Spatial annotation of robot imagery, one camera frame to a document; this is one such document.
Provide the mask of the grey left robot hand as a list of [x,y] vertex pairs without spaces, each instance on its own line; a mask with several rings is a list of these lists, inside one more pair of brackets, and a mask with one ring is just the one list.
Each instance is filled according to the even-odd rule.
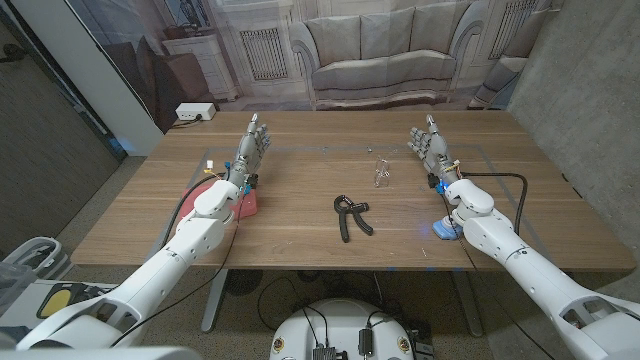
[[259,125],[259,116],[254,113],[241,138],[227,180],[242,187],[249,176],[257,173],[264,153],[270,145],[267,125]]

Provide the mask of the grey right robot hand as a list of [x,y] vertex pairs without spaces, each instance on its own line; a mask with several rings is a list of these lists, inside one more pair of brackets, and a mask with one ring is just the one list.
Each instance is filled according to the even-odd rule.
[[460,179],[458,173],[460,161],[451,155],[445,138],[431,114],[426,115],[428,128],[421,130],[413,127],[407,143],[423,162],[428,174],[437,177],[445,187]]

